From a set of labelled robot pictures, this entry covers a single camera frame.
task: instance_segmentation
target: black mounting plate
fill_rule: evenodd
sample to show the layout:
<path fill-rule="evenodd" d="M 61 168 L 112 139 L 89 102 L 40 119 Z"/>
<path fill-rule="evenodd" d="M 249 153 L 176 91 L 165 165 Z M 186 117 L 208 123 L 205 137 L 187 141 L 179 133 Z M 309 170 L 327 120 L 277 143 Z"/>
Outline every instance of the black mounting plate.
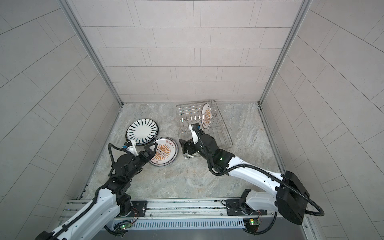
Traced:
<path fill-rule="evenodd" d="M 145 212 L 147 210 L 148 201 L 131 201 L 131 203 L 132 203 L 132 207 L 136 208 L 139 211 L 139 217 L 144 217 Z M 135 216 L 135 212 L 132 210 L 125 217 L 137 217 L 137 214 Z"/>
<path fill-rule="evenodd" d="M 239 199 L 226 199 L 225 200 L 228 204 L 230 204 L 231 206 L 236 206 L 237 203 L 239 202 Z M 261 215 L 267 215 L 267 211 L 266 210 L 259 210 Z M 245 215 L 243 214 L 242 211 L 240 210 L 236 210 L 236 209 L 233 209 L 233 208 L 227 208 L 227 214 L 228 216 L 248 216 L 248 215 Z"/>

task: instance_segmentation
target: metal base plate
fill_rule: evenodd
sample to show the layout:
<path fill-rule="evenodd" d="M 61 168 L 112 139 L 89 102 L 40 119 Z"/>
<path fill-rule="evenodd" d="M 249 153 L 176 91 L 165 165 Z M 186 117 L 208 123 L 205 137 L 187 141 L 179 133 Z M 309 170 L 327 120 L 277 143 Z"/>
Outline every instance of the metal base plate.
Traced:
<path fill-rule="evenodd" d="M 239 199 L 226 199 L 225 201 L 232 206 L 236 206 L 237 203 L 239 202 Z M 267 215 L 266 210 L 259 210 L 259 211 L 261 215 Z M 227 208 L 227 214 L 228 216 L 247 216 L 242 211 L 235 210 L 233 208 L 230 208 L 230 209 Z"/>

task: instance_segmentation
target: plate with black radial pattern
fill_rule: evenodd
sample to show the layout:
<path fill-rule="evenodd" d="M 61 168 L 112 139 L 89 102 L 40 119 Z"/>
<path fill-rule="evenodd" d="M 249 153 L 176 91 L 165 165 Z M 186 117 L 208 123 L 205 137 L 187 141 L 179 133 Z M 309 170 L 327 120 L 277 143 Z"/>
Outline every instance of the plate with black radial pattern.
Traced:
<path fill-rule="evenodd" d="M 146 145 L 156 139 L 159 126 L 151 119 L 143 118 L 132 123 L 126 132 L 127 141 L 135 140 L 137 146 Z"/>

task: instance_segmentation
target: plate with orange sunburst pattern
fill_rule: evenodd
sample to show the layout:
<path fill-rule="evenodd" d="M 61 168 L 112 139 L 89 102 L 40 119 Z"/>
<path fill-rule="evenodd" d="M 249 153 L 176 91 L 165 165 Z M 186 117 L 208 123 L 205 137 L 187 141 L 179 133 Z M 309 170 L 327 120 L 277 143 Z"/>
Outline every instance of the plate with orange sunburst pattern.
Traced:
<path fill-rule="evenodd" d="M 212 111 L 211 106 L 209 106 L 208 103 L 204 104 L 203 109 L 201 110 L 201 124 L 203 125 L 204 129 L 207 129 L 209 127 L 209 124 L 211 124 L 212 120 Z"/>
<path fill-rule="evenodd" d="M 179 148 L 173 139 L 169 137 L 162 137 L 156 139 L 154 142 L 157 143 L 157 149 L 156 155 L 150 160 L 152 165 L 163 167 L 172 163 L 176 159 Z"/>

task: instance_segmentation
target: wall tile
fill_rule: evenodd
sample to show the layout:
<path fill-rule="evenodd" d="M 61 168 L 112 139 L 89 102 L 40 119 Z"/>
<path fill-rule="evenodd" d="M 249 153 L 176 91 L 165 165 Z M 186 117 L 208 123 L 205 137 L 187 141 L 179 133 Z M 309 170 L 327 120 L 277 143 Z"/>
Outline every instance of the wall tile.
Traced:
<path fill-rule="evenodd" d="M 279 109 L 281 108 L 279 101 L 277 100 L 275 94 L 272 91 L 269 91 L 265 98 L 265 102 L 268 103 L 268 106 L 271 109 L 272 115 L 275 116 Z"/>
<path fill-rule="evenodd" d="M 376 230 L 379 232 L 380 236 L 384 236 L 384 221 L 373 222 Z"/>
<path fill-rule="evenodd" d="M 201 26 L 248 27 L 254 5 L 248 1 L 202 1 Z"/>
<path fill-rule="evenodd" d="M 369 156 L 381 169 L 381 171 L 384 171 L 384 149 L 382 147 L 383 142 L 384 132 L 381 132 L 361 144 L 361 146 L 369 154 Z"/>
<path fill-rule="evenodd" d="M 44 16 L 39 17 L 36 19 L 37 22 L 39 22 L 40 26 L 44 29 L 45 33 L 49 36 L 49 38 L 52 40 L 52 42 L 59 46 L 61 44 L 60 40 L 57 38 L 56 34 L 53 32 L 52 28 L 49 26 L 47 21 L 44 19 Z"/>
<path fill-rule="evenodd" d="M 25 222 L 16 240 L 30 239 L 38 236 L 42 231 L 45 231 L 49 226 L 52 218 L 30 215 Z"/>
<path fill-rule="evenodd" d="M 86 153 L 87 152 L 77 144 L 74 143 L 72 145 L 59 169 L 56 171 L 51 182 L 41 196 L 38 202 L 39 204 L 54 208 L 60 206 L 61 200 L 71 184 L 71 181 L 68 181 L 68 179 L 74 178 Z"/>
<path fill-rule="evenodd" d="M 125 67 L 105 67 L 111 82 L 131 82 L 128 72 Z"/>
<path fill-rule="evenodd" d="M 55 47 L 36 20 L 3 33 L 0 55 L 7 57 L 0 58 L 0 74 L 12 79 Z"/>
<path fill-rule="evenodd" d="M 223 67 L 222 82 L 256 82 L 260 67 Z"/>
<path fill-rule="evenodd" d="M 339 29 L 322 56 L 368 99 L 384 89 L 383 52 L 347 31 Z"/>
<path fill-rule="evenodd" d="M 327 193 L 348 186 L 348 183 L 347 181 L 345 181 L 345 178 L 343 176 L 340 176 L 323 183 L 321 186 L 323 187 L 324 192 Z"/>
<path fill-rule="evenodd" d="M 81 56 L 76 48 L 71 41 L 66 41 L 32 64 L 24 73 L 48 93 L 80 61 Z"/>
<path fill-rule="evenodd" d="M 86 37 L 90 41 L 92 47 L 94 48 L 105 48 L 105 43 L 103 38 L 101 37 L 99 30 L 95 26 L 85 26 L 82 27 L 85 32 Z"/>
<path fill-rule="evenodd" d="M 96 162 L 101 150 L 102 145 L 99 144 L 96 140 L 93 140 L 89 151 L 81 162 L 80 167 L 78 167 L 77 173 L 75 172 L 76 175 L 73 178 L 72 183 L 69 185 L 69 188 L 67 187 L 68 191 L 65 194 L 66 196 L 68 195 L 72 197 L 77 197 L 81 193 L 81 191 L 85 187 L 85 182 L 88 179 L 89 173 L 94 163 Z"/>
<path fill-rule="evenodd" d="M 79 76 L 72 70 L 45 95 L 39 105 L 61 121 L 85 88 Z"/>
<path fill-rule="evenodd" d="M 112 107 L 109 109 L 107 116 L 104 118 L 103 123 L 101 124 L 99 131 L 96 134 L 95 140 L 101 145 L 104 144 L 106 138 L 108 137 L 109 130 L 116 119 L 116 115 L 120 107 L 115 101 Z"/>
<path fill-rule="evenodd" d="M 251 48 L 249 49 L 246 66 L 273 67 L 279 57 L 279 48 Z"/>
<path fill-rule="evenodd" d="M 280 117 L 276 120 L 277 126 L 281 132 L 281 135 L 284 139 L 285 145 L 291 155 L 292 160 L 295 160 L 300 155 L 304 153 L 303 148 L 300 145 L 291 124 L 289 124 L 288 119 L 285 113 L 282 113 Z"/>
<path fill-rule="evenodd" d="M 303 153 L 293 161 L 293 164 L 295 165 L 295 167 L 298 167 L 300 164 L 302 164 L 303 162 L 305 162 L 307 160 L 308 160 L 307 155 L 305 155 L 305 153 Z"/>
<path fill-rule="evenodd" d="M 209 48 L 210 28 L 153 28 L 158 48 Z"/>
<path fill-rule="evenodd" d="M 23 73 L 5 84 L 0 89 L 0 139 L 13 129 L 43 96 L 43 91 Z"/>
<path fill-rule="evenodd" d="M 81 58 L 85 58 L 88 53 L 85 50 L 83 44 L 80 42 L 80 39 L 77 35 L 70 38 L 71 42 L 73 43 L 74 47 L 76 48 L 77 52 L 79 52 Z"/>
<path fill-rule="evenodd" d="M 98 27 L 107 48 L 154 48 L 152 28 Z"/>
<path fill-rule="evenodd" d="M 350 187 L 343 187 L 327 193 L 327 197 L 339 218 L 348 239 L 380 239 L 378 232 L 369 217 L 361 207 L 359 200 Z M 360 226 L 356 228 L 354 220 L 360 219 Z"/>
<path fill-rule="evenodd" d="M 84 26 L 133 26 L 126 1 L 73 0 L 73 3 Z"/>
<path fill-rule="evenodd" d="M 308 119 L 305 119 L 295 129 L 295 134 L 321 184 L 341 176 L 337 165 Z"/>
<path fill-rule="evenodd" d="M 384 130 L 384 114 L 331 65 L 313 86 L 359 142 Z"/>
<path fill-rule="evenodd" d="M 61 9 L 44 15 L 44 19 L 47 21 L 48 25 L 51 27 L 60 42 L 63 43 L 75 35 L 71 24 Z"/>
<path fill-rule="evenodd" d="M 141 48 L 98 48 L 105 65 L 146 66 Z"/>
<path fill-rule="evenodd" d="M 382 220 L 377 208 L 384 197 L 384 175 L 350 132 L 327 146 L 329 153 L 372 221 Z"/>
<path fill-rule="evenodd" d="M 241 48 L 202 48 L 201 66 L 239 66 Z"/>
<path fill-rule="evenodd" d="M 168 102 L 206 101 L 206 94 L 167 94 Z"/>
<path fill-rule="evenodd" d="M 363 39 L 383 16 L 383 9 L 380 0 L 327 1 L 320 15 Z"/>
<path fill-rule="evenodd" d="M 256 27 L 290 28 L 295 20 L 300 2 L 262 3 Z"/>
<path fill-rule="evenodd" d="M 78 67 L 80 68 L 81 72 L 84 74 L 84 76 L 88 79 L 88 82 L 92 82 L 93 79 L 97 76 L 99 73 L 93 64 L 91 58 L 87 56 L 84 58 L 79 64 Z"/>
<path fill-rule="evenodd" d="M 211 48 L 258 48 L 264 28 L 212 28 Z"/>
<path fill-rule="evenodd" d="M 193 2 L 193 20 L 194 26 L 201 26 L 201 1 Z"/>
<path fill-rule="evenodd" d="M 135 1 L 141 26 L 194 26 L 193 2 Z"/>
<path fill-rule="evenodd" d="M 128 7 L 129 7 L 129 12 L 130 12 L 131 17 L 132 17 L 133 25 L 134 26 L 141 26 L 140 19 L 139 19 L 139 16 L 137 14 L 137 10 L 136 10 L 135 1 L 128 0 L 127 4 L 128 4 Z"/>
<path fill-rule="evenodd" d="M 340 125 L 340 119 L 308 80 L 304 80 L 295 98 L 320 138 Z"/>
<path fill-rule="evenodd" d="M 4 239 L 15 239 L 20 228 L 32 212 L 53 174 L 33 165 L 28 165 L 11 190 L 0 203 L 2 218 L 0 232 Z"/>
<path fill-rule="evenodd" d="M 302 112 L 301 114 L 300 114 L 300 116 L 292 123 L 292 129 L 293 130 L 295 130 L 299 125 L 300 125 L 300 123 L 302 122 L 302 121 L 304 121 L 304 119 L 306 119 L 306 115 L 305 115 L 305 113 L 304 112 Z"/>
<path fill-rule="evenodd" d="M 293 41 L 288 56 L 311 83 L 327 65 L 327 62 L 299 37 Z"/>
<path fill-rule="evenodd" d="M 79 110 L 71 107 L 37 155 L 59 166 L 86 120 Z"/>
<path fill-rule="evenodd" d="M 347 237 L 341 225 L 322 227 L 326 237 Z"/>
<path fill-rule="evenodd" d="M 193 48 L 148 48 L 152 66 L 194 66 Z"/>
<path fill-rule="evenodd" d="M 341 123 L 339 126 L 337 126 L 335 129 L 333 129 L 330 133 L 328 133 L 321 140 L 323 141 L 325 146 L 328 146 L 331 142 L 335 141 L 338 137 L 340 137 L 341 135 L 343 135 L 347 131 L 348 131 L 348 128 L 344 125 L 344 123 Z"/>
<path fill-rule="evenodd" d="M 54 118 L 51 114 L 45 111 L 40 105 L 36 105 L 32 111 L 44 119 L 46 122 L 51 124 L 53 127 L 56 127 L 59 124 L 59 121 Z"/>
<path fill-rule="evenodd" d="M 35 208 L 31 212 L 31 215 L 53 218 L 55 216 L 56 211 L 57 211 L 57 208 L 36 204 Z"/>
<path fill-rule="evenodd" d="M 77 108 L 77 110 L 79 110 L 81 112 L 81 114 L 85 117 L 85 118 L 89 118 L 89 113 L 87 112 L 87 110 L 85 110 L 85 108 L 78 102 L 76 101 L 73 106 L 75 108 Z"/>
<path fill-rule="evenodd" d="M 319 217 L 318 220 L 322 227 L 339 225 L 340 222 L 336 216 L 327 195 L 324 193 L 319 180 L 316 178 L 315 172 L 313 171 L 309 161 L 304 162 L 297 167 L 299 172 L 300 179 L 305 183 L 306 189 L 310 189 L 310 197 L 313 199 L 319 206 L 322 207 L 326 214 L 322 217 Z"/>
<path fill-rule="evenodd" d="M 311 48 L 317 50 L 332 25 L 333 23 L 325 18 L 312 11 L 308 11 L 297 35 L 310 45 Z"/>
<path fill-rule="evenodd" d="M 121 94 L 154 94 L 151 83 L 116 83 Z"/>
<path fill-rule="evenodd" d="M 159 94 L 195 93 L 195 83 L 158 83 L 157 87 Z"/>
<path fill-rule="evenodd" d="M 216 81 L 217 67 L 176 67 L 179 82 Z"/>
<path fill-rule="evenodd" d="M 243 102 L 258 102 L 260 101 L 261 96 L 261 94 L 244 94 Z"/>
<path fill-rule="evenodd" d="M 287 56 L 280 67 L 279 75 L 284 80 L 285 84 L 292 91 L 295 84 L 301 77 L 301 71 L 296 67 L 292 60 Z"/>
<path fill-rule="evenodd" d="M 284 82 L 281 84 L 279 91 L 276 93 L 276 98 L 279 100 L 289 123 L 293 124 L 303 110 Z"/>
<path fill-rule="evenodd" d="M 266 83 L 245 83 L 241 82 L 237 93 L 262 94 Z"/>
<path fill-rule="evenodd" d="M 261 48 L 282 48 L 291 28 L 266 28 Z"/>
<path fill-rule="evenodd" d="M 108 87 L 105 85 L 104 80 L 100 75 L 98 75 L 80 95 L 78 102 L 87 110 L 88 113 L 91 113 L 107 88 Z"/>
<path fill-rule="evenodd" d="M 235 83 L 231 82 L 206 82 L 200 85 L 200 93 L 231 94 Z"/>
<path fill-rule="evenodd" d="M 37 155 L 32 159 L 31 164 L 35 165 L 36 167 L 39 167 L 41 169 L 44 169 L 48 172 L 51 172 L 53 174 L 55 174 L 55 172 L 59 168 L 59 166 L 39 157 Z"/>
<path fill-rule="evenodd" d="M 87 122 L 84 124 L 84 127 L 81 129 L 78 137 L 90 146 L 106 115 L 107 113 L 101 105 L 97 104 Z"/>
<path fill-rule="evenodd" d="M 172 82 L 169 67 L 131 67 L 136 82 Z"/>
<path fill-rule="evenodd" d="M 0 142 L 0 158 L 3 159 L 0 195 L 7 194 L 53 129 L 35 113 L 29 112 Z"/>
<path fill-rule="evenodd" d="M 207 99 L 218 102 L 242 102 L 244 94 L 208 94 Z"/>
<path fill-rule="evenodd" d="M 2 1 L 0 15 L 14 28 L 59 8 L 57 2 L 49 0 Z"/>
<path fill-rule="evenodd" d="M 133 103 L 142 103 L 142 102 L 159 102 L 166 103 L 168 102 L 168 98 L 166 94 L 131 94 L 129 95 L 131 101 Z"/>

